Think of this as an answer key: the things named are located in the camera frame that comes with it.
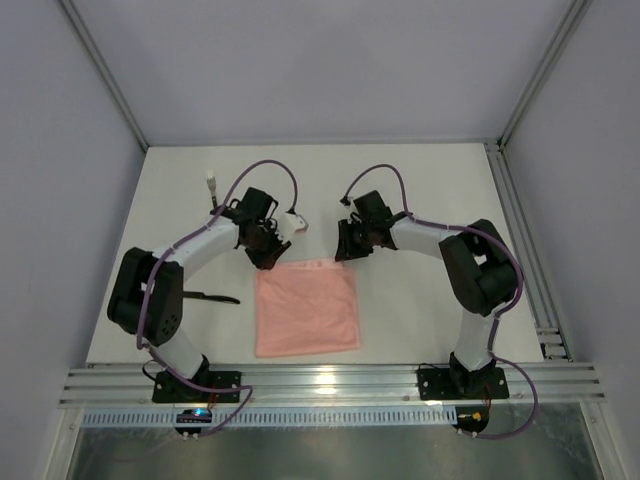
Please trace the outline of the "pink cloth napkin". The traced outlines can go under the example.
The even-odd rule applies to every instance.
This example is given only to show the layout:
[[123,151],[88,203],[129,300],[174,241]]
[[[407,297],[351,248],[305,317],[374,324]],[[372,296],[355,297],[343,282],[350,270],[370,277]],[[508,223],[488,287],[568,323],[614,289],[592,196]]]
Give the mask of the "pink cloth napkin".
[[332,354],[361,346],[356,274],[330,259],[256,273],[255,355]]

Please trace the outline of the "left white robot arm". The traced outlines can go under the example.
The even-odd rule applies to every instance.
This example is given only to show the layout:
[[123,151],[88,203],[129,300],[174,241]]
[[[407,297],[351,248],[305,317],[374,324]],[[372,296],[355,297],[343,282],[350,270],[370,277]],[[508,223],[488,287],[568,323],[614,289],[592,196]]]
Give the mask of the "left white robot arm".
[[219,206],[207,222],[168,247],[129,249],[123,256],[107,305],[108,319],[133,335],[136,347],[184,385],[214,388],[205,378],[209,362],[181,327],[186,281],[220,255],[242,248],[258,270],[271,270],[291,246],[274,218],[277,200],[256,188]]

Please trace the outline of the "left small controller board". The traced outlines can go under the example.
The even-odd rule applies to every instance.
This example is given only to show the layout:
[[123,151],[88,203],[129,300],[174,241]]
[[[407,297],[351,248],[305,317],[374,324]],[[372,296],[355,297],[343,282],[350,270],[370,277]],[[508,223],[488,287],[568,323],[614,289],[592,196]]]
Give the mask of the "left small controller board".
[[208,409],[186,409],[176,416],[174,429],[184,440],[197,440],[200,434],[212,424],[212,413]]

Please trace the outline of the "small controller board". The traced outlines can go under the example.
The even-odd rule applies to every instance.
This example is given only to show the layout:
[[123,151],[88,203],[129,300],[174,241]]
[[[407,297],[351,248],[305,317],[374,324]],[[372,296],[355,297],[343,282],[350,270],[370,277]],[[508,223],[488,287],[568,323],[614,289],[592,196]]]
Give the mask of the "small controller board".
[[184,440],[197,440],[200,434],[212,424],[212,413],[208,409],[186,409],[176,416],[174,429]]
[[488,426],[490,409],[485,405],[467,405],[456,408],[453,428],[458,435],[478,437]]

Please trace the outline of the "right small controller board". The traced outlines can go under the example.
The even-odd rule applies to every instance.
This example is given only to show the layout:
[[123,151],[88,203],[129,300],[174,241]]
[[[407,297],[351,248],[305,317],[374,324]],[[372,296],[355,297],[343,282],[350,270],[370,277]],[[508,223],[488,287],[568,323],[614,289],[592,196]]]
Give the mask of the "right small controller board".
[[453,428],[458,435],[478,437],[488,426],[490,409],[485,405],[467,405],[456,408]]

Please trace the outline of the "black handled knife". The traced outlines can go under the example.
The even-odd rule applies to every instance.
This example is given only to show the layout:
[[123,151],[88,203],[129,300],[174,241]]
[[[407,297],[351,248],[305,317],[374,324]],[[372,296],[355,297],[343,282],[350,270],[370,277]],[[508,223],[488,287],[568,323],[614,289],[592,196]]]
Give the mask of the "black handled knife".
[[218,303],[232,304],[232,305],[241,304],[241,301],[234,297],[224,296],[224,295],[210,295],[204,292],[196,292],[196,291],[185,291],[183,293],[183,297],[185,299],[211,301],[211,302],[218,302]]

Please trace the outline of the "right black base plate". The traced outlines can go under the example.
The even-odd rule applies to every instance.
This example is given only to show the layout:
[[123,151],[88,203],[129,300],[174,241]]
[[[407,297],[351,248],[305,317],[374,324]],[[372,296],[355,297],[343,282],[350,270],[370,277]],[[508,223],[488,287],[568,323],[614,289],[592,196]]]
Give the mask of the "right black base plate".
[[479,370],[467,370],[454,354],[447,366],[422,363],[416,369],[421,400],[504,400],[510,397],[504,370],[495,360]]

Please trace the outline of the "right side aluminium rail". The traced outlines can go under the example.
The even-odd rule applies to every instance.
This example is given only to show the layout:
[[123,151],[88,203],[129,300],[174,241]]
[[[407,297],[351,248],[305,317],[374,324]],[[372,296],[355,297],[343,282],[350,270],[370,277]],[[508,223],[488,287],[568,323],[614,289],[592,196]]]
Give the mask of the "right side aluminium rail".
[[484,149],[514,253],[524,272],[524,290],[534,318],[542,355],[546,361],[572,362],[559,310],[534,245],[532,230],[508,165],[506,151],[497,142],[485,143]]

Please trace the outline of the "aluminium rail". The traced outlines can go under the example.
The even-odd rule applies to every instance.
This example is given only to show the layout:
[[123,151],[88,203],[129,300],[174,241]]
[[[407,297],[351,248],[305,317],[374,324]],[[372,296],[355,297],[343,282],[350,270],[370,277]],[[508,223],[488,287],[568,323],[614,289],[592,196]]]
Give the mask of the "aluminium rail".
[[484,149],[514,253],[524,272],[524,290],[534,318],[542,355],[546,361],[572,362],[559,310],[534,245],[532,230],[508,165],[506,151],[497,142],[485,143]]
[[[521,366],[533,381],[539,402],[603,402],[605,393],[589,363],[543,362]],[[251,407],[420,405],[417,367],[411,364],[245,364],[215,365],[239,371],[253,387]],[[72,369],[61,408],[147,407],[152,383],[138,364],[95,364]]]

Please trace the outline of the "front aluminium rail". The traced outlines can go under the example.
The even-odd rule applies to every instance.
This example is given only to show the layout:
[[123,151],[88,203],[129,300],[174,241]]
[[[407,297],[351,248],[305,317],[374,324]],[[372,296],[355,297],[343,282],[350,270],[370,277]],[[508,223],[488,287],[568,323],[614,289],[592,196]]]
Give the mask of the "front aluminium rail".
[[[539,402],[603,402],[605,393],[589,363],[543,362],[521,366],[533,381]],[[253,387],[251,407],[420,405],[417,367],[411,364],[245,364],[215,365],[239,371]],[[61,408],[147,407],[152,383],[138,364],[95,364],[72,369]]]

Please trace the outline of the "left corner aluminium post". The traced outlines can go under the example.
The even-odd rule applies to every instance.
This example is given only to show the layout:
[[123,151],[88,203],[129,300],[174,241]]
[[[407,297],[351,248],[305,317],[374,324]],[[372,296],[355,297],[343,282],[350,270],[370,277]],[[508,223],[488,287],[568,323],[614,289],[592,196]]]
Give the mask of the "left corner aluminium post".
[[134,137],[140,150],[146,153],[150,148],[150,143],[143,133],[129,102],[78,9],[76,2],[72,0],[56,0],[55,4],[65,18],[72,34],[79,42],[81,49],[94,68],[100,82],[108,93],[117,112],[125,122],[129,132]]

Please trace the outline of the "corner aluminium post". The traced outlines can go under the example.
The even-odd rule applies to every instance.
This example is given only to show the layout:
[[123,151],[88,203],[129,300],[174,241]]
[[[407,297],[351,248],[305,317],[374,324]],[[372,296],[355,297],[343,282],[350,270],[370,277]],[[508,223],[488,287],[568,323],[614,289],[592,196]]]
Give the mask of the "corner aluminium post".
[[569,2],[553,34],[544,47],[542,55],[537,61],[531,76],[519,95],[505,127],[497,137],[497,145],[500,149],[505,149],[513,139],[528,111],[549,80],[591,5],[591,0],[573,0]]
[[143,133],[129,102],[78,9],[76,2],[72,0],[56,0],[55,4],[65,18],[72,34],[79,42],[81,49],[94,68],[100,82],[108,93],[117,112],[125,122],[129,132],[134,137],[140,150],[146,153],[150,148],[150,143]]

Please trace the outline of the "right corner aluminium post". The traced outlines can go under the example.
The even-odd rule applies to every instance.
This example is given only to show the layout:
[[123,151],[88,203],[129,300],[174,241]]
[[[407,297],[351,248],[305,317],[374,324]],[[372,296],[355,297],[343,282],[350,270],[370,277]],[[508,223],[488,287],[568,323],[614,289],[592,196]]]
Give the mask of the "right corner aluminium post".
[[505,127],[497,137],[497,145],[500,149],[505,149],[513,139],[528,111],[549,80],[591,5],[591,0],[573,0],[569,2],[553,34],[544,47],[542,55],[537,61],[531,76],[519,95]]

